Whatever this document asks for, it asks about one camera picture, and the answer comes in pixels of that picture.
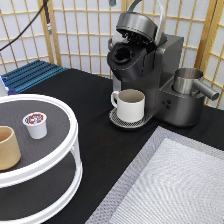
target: black cable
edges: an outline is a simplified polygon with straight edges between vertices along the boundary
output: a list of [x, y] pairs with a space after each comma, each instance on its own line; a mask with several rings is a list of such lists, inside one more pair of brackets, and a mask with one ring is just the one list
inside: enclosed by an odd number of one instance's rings
[[9, 42], [8, 44], [6, 44], [4, 47], [2, 47], [0, 49], [0, 51], [4, 50], [5, 48], [7, 48], [9, 45], [11, 45], [12, 43], [14, 43], [16, 40], [18, 40], [23, 34], [24, 32], [29, 28], [29, 26], [33, 23], [33, 21], [37, 18], [37, 16], [41, 13], [41, 11], [43, 10], [43, 8], [47, 5], [47, 2], [49, 0], [46, 0], [45, 3], [41, 6], [39, 12], [34, 16], [34, 18], [30, 21], [30, 23], [25, 27], [25, 29], [11, 42]]

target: black tray surface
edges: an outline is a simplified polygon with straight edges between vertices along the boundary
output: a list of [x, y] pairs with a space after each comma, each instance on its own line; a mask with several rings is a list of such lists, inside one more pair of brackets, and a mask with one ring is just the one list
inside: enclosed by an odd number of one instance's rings
[[[22, 119], [30, 113], [42, 112], [47, 115], [47, 135], [32, 139]], [[59, 107], [35, 100], [19, 100], [0, 104], [0, 126], [14, 129], [21, 151], [20, 161], [5, 173], [28, 166], [53, 152], [66, 138], [70, 129], [67, 114]]]

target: drip grate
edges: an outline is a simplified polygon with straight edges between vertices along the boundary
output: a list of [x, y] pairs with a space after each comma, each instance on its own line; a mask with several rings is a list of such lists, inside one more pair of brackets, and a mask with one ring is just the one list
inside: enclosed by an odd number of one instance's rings
[[148, 121], [152, 118], [152, 115], [145, 113], [144, 117], [140, 121], [129, 123], [119, 119], [117, 116], [117, 108], [114, 108], [110, 112], [109, 118], [111, 122], [119, 128], [122, 128], [125, 130], [135, 130], [135, 129], [143, 127], [146, 123], [148, 123]]

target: table top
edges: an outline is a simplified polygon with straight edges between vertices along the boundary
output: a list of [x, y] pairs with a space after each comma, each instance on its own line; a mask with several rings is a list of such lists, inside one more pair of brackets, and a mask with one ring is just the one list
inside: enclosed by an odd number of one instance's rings
[[79, 124], [82, 181], [70, 203], [46, 223], [85, 223], [158, 126], [224, 150], [224, 111], [204, 106], [192, 128], [152, 119], [138, 131], [125, 132], [109, 120], [112, 89], [112, 80], [70, 69], [23, 92], [62, 100]]

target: stainless steel pitcher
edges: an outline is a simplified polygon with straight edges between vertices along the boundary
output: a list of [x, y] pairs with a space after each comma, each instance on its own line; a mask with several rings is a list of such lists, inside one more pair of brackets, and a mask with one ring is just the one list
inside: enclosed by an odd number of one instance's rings
[[205, 85], [200, 80], [203, 72], [196, 68], [179, 68], [175, 71], [173, 89], [184, 95], [192, 95], [197, 90], [211, 100], [217, 100], [219, 93]]

